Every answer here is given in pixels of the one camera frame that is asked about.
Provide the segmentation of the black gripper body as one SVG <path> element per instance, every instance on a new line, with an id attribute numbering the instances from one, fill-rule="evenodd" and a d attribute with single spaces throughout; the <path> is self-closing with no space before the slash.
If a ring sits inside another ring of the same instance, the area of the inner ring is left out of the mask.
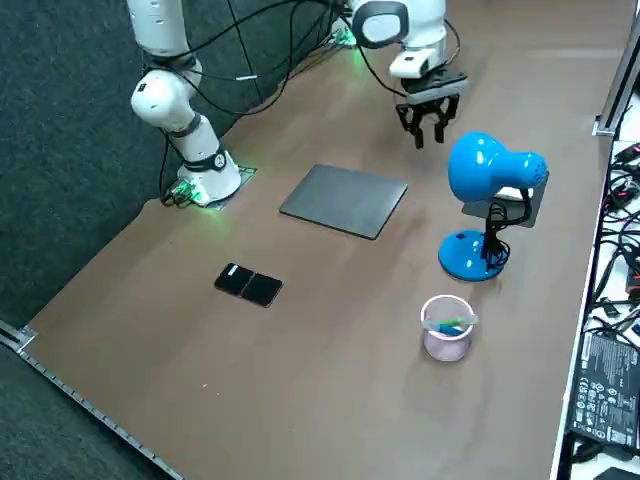
<path id="1" fill-rule="evenodd" d="M 402 79 L 401 85 L 407 94 L 407 103 L 419 105 L 461 95 L 468 85 L 468 76 L 450 70 L 434 70 L 420 79 Z"/>

